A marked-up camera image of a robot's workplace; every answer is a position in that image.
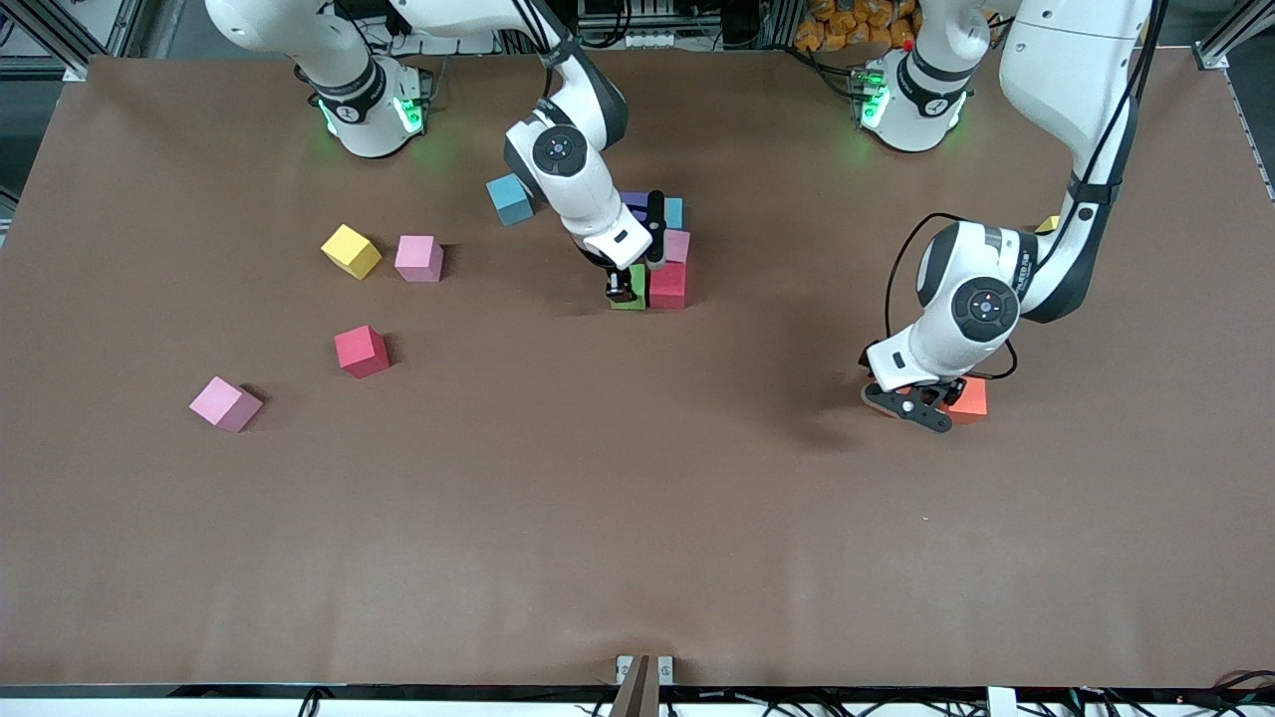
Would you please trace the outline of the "red foam cube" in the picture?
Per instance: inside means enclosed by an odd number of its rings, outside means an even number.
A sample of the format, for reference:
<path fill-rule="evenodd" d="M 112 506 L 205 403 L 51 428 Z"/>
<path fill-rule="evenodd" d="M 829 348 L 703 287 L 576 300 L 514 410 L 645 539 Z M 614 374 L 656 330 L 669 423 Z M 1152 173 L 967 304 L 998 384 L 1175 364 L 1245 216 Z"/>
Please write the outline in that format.
<path fill-rule="evenodd" d="M 391 367 L 385 339 L 368 324 L 334 336 L 334 351 L 342 371 L 354 379 L 366 379 Z"/>
<path fill-rule="evenodd" d="M 687 267 L 668 262 L 660 269 L 649 272 L 646 304 L 660 313 L 678 313 L 687 305 Z"/>

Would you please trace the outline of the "orange foam cube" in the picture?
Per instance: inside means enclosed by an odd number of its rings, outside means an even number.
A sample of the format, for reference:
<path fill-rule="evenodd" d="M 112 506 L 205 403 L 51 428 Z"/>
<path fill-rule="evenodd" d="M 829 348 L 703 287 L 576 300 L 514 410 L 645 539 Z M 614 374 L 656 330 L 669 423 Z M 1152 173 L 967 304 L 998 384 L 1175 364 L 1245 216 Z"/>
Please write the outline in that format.
<path fill-rule="evenodd" d="M 943 404 L 943 412 L 955 425 L 973 425 L 988 415 L 986 379 L 964 378 L 963 390 L 952 402 Z"/>

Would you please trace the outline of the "large white power strip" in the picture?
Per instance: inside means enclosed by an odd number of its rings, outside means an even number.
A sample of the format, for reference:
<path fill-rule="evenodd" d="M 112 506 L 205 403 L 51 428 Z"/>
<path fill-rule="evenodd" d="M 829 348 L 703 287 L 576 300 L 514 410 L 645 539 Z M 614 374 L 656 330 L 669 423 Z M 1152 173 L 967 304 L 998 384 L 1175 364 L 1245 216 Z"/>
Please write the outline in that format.
<path fill-rule="evenodd" d="M 391 41 L 390 54 L 393 56 L 491 55 L 497 54 L 497 45 L 495 32 L 446 38 L 413 28 L 409 34 Z"/>

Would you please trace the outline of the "table cover sheet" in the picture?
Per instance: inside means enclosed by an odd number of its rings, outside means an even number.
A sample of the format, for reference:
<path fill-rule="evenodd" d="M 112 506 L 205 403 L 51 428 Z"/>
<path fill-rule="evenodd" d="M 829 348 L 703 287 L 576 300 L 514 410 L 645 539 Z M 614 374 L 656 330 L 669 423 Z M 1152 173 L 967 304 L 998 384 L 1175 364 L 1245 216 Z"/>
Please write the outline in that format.
<path fill-rule="evenodd" d="M 539 85 L 465 57 L 389 159 L 286 61 L 99 61 L 0 248 L 0 683 L 1207 688 L 1275 670 L 1275 205 L 1225 77 L 1156 55 L 1088 301 L 989 413 L 861 401 L 932 211 L 1058 212 L 994 87 L 895 154 L 784 56 L 601 57 L 607 159 L 686 204 L 688 307 L 615 313 L 484 182 Z M 342 225 L 382 262 L 323 254 Z M 445 251 L 395 270 L 402 235 Z M 391 367 L 351 378 L 368 324 Z M 221 376 L 244 431 L 187 404 Z"/>

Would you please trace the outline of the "dark equipment rack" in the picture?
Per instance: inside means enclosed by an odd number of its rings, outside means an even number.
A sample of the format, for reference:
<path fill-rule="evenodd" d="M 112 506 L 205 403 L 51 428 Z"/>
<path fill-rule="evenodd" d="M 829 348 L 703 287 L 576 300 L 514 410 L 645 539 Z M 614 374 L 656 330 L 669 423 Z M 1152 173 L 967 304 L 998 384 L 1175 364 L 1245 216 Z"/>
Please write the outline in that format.
<path fill-rule="evenodd" d="M 550 0 L 593 48 L 626 48 L 631 31 L 669 29 L 692 54 L 765 50 L 792 41 L 805 0 Z"/>

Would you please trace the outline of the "orange packets pile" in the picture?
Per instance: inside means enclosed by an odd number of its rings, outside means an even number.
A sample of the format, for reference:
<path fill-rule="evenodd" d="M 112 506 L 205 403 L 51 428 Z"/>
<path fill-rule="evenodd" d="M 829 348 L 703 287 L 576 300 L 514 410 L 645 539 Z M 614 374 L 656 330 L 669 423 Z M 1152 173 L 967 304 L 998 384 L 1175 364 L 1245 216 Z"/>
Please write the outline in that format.
<path fill-rule="evenodd" d="M 909 50 L 923 22 L 918 0 L 805 0 L 792 46 L 802 54 L 862 43 Z"/>

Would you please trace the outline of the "aluminium frame profile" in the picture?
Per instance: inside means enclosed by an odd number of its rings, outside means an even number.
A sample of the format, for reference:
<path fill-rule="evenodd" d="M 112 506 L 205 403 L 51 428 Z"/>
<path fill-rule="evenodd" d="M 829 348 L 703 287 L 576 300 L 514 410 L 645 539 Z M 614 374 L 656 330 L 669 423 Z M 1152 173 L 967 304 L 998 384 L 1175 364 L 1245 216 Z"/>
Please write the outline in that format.
<path fill-rule="evenodd" d="M 1253 154 L 1258 168 L 1260 179 L 1264 182 L 1266 194 L 1275 205 L 1275 180 L 1264 159 L 1258 142 L 1253 135 L 1247 114 L 1241 105 L 1235 85 L 1230 82 L 1228 54 L 1260 33 L 1275 28 L 1275 0 L 1234 0 L 1228 14 L 1201 38 L 1193 41 L 1191 51 L 1193 63 L 1200 70 L 1221 70 L 1225 79 L 1230 100 L 1235 105 L 1241 125 L 1244 130 L 1250 151 Z"/>
<path fill-rule="evenodd" d="M 82 82 L 144 43 L 154 0 L 0 0 L 0 82 Z"/>

